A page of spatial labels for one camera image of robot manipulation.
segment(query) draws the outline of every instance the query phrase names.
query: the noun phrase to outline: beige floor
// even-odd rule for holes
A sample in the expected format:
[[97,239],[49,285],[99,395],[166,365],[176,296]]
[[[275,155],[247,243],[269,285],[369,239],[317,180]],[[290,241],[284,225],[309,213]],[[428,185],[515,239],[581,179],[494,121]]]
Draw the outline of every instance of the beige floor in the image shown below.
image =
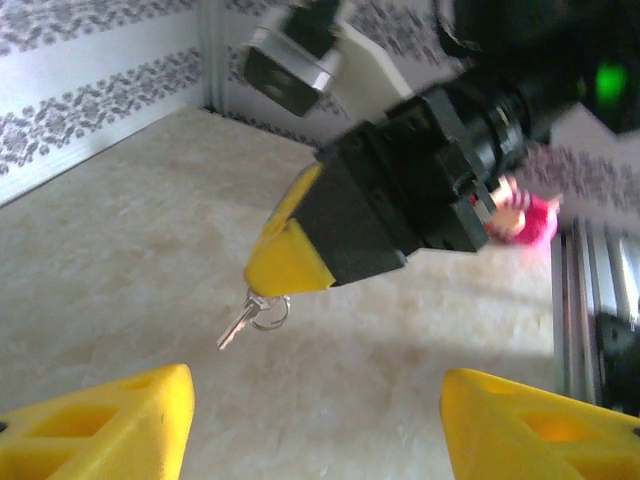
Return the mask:
[[185,480],[452,478],[448,368],[553,386],[548,252],[422,252],[221,354],[243,262],[310,161],[185,110],[0,210],[0,411],[185,362]]

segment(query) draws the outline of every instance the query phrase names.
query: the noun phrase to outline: patterned wallpaper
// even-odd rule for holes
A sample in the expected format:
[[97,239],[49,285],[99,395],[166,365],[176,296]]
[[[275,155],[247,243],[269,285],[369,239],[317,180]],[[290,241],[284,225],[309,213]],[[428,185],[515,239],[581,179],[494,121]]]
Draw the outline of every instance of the patterned wallpaper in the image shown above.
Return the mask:
[[0,205],[204,104],[196,0],[0,0]]
[[[258,128],[317,145],[351,125],[334,100],[319,105],[308,118],[298,119],[253,91],[238,72],[239,47],[250,38],[260,17],[283,3],[226,0],[226,112]],[[431,2],[356,0],[355,4],[349,23],[389,53],[412,88],[461,71],[460,63],[438,45]],[[551,148],[531,150],[520,183],[541,195],[563,192],[564,221],[582,214],[640,232],[640,138],[616,141],[581,108],[570,112],[554,135]]]

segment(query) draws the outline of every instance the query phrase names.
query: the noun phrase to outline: metal key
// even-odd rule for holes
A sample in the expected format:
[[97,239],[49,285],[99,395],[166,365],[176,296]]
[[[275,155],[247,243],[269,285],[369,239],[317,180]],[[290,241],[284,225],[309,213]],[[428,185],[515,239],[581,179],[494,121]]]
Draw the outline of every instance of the metal key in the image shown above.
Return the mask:
[[[268,326],[260,325],[255,322],[255,318],[265,310],[271,310],[275,307],[279,301],[284,301],[286,311],[284,316],[275,322],[272,322]],[[242,306],[242,312],[238,317],[227,327],[222,336],[216,342],[218,350],[224,350],[233,340],[233,338],[250,323],[254,328],[262,331],[274,330],[282,326],[287,317],[289,316],[289,298],[288,297],[261,297],[256,295],[251,290],[247,291],[247,298]]]

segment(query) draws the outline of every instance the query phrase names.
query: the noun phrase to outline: pink doll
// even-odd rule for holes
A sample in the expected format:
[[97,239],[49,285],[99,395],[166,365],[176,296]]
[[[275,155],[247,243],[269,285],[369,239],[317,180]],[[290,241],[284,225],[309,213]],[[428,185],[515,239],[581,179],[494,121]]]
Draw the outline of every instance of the pink doll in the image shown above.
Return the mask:
[[487,230],[500,240],[537,246],[548,244],[556,234],[562,196],[544,200],[527,190],[518,190],[515,178],[502,180],[501,188],[492,196],[497,211]]

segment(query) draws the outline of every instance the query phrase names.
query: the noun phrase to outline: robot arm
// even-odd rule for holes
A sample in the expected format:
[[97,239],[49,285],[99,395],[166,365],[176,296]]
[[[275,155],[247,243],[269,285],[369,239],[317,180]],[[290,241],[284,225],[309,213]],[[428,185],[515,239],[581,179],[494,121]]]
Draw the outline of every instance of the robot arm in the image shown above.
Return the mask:
[[[252,290],[345,285],[401,268],[421,248],[476,252],[498,178],[564,112],[582,102],[615,133],[640,127],[637,2],[512,3],[457,1],[456,34],[479,47],[475,65],[417,93],[336,5],[280,10],[261,25],[248,82],[298,116],[332,92],[357,122],[316,152],[265,226],[245,269]],[[303,28],[310,18],[323,28]],[[504,28],[488,28],[495,22]]]

